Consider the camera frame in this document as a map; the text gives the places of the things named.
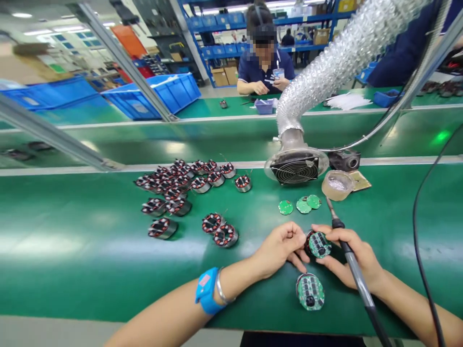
dark hair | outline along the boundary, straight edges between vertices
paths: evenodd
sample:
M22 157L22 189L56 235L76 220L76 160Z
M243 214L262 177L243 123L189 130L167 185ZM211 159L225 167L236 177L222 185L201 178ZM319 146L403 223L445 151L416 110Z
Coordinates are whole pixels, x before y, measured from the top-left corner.
M256 7L259 7L260 16L262 18L262 23L259 20ZM273 24L272 14L270 13L269 8L265 4L265 1L255 0L254 5L251 5L248 7L247 13L246 13L246 21L247 21L247 31L248 32L257 28L261 24Z

blue polo shirt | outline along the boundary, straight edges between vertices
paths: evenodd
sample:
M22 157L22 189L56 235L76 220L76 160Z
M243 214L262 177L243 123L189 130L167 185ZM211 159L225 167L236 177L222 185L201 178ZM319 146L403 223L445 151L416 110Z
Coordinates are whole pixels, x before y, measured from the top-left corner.
M410 23L403 34L397 36L394 44L387 48L386 54L368 77L371 86L396 87L408 81L418 67L424 52L426 32L432 29L431 24L437 17L438 9L434 8L435 1L425 6L420 16ZM441 34L447 31L462 8L463 0L452 1Z
M259 58L257 58L254 53L246 51L243 52L240 58L238 79L246 83L262 81L269 89L268 94L280 94L281 90L275 88L273 84L269 82L275 80L275 77L272 75L273 70L277 68L285 69L286 79L293 80L295 78L293 60L288 53L277 49L272 65L267 71L264 71L259 66Z

ceiling light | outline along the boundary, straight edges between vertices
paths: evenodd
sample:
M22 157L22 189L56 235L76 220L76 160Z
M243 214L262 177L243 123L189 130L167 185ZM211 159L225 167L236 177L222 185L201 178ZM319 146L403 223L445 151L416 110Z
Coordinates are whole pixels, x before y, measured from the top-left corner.
M228 8L228 12L241 12L247 10L247 6L239 6L239 7L232 7Z
M43 35L43 34L51 34L52 31L45 29L45 30L36 30L36 31L28 31L23 33L26 36L33 36L33 35Z
M82 30L82 29L84 29L83 26L56 27L56 28L53 28L54 31L64 31L64 32L71 31L71 30Z
M278 2L268 2L267 7L280 7L280 6L294 6L296 4L295 1L278 1Z
M13 17L17 17L17 18L30 18L30 17L32 17L32 15L28 14L28 13L12 13L11 15Z
M72 34L72 33L78 33L78 32L89 32L91 31L90 29L82 29L82 30L71 30L71 31L68 31L69 34Z

workbench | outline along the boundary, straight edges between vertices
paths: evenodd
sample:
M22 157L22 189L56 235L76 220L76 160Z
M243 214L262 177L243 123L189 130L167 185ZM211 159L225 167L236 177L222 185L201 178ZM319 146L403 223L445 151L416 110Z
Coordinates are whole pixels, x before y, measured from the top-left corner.
M373 187L334 204L347 227L371 244L382 266L420 293L424 289L413 249L411 212L428 169L429 165L362 166ZM185 217L173 217L179 230L170 240L155 240L147 236L151 218L140 212L152 195L132 183L138 175L0 177L0 314L128 321L205 270L250 256L281 223L294 220L305 231L311 223L330 223L324 201L309 214L296 209L288 216L278 212L281 200L295 203L303 195L322 197L321 179L303 187L281 187L263 170L254 169L253 187L247 193L239 193L231 180L204 195L190 193L192 210ZM417 215L434 300L461 318L462 175L462 164L438 165L422 192ZM201 230L201 219L214 211L223 213L239 232L230 249L218 248ZM334 256L342 259L339 251ZM300 306L295 293L299 273L287 263L272 278L245 291L208 326L374 335L356 291L315 261L307 269L325 288L321 311L308 312ZM375 301L391 337L413 337Z

silver bangle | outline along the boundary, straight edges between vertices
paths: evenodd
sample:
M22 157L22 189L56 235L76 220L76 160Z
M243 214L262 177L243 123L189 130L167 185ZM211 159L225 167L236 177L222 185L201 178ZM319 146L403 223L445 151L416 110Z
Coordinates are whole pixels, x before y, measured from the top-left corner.
M232 300L227 300L227 298L226 298L225 295L223 294L222 286L220 285L220 273L222 272L222 269L223 269L223 267L221 267L221 268L218 270L216 285L217 285L218 295L220 296L220 298L221 298L221 300L223 301L223 303L224 303L225 305L228 305L228 304L231 304L233 301L235 301L236 298L234 298L234 299L232 299Z

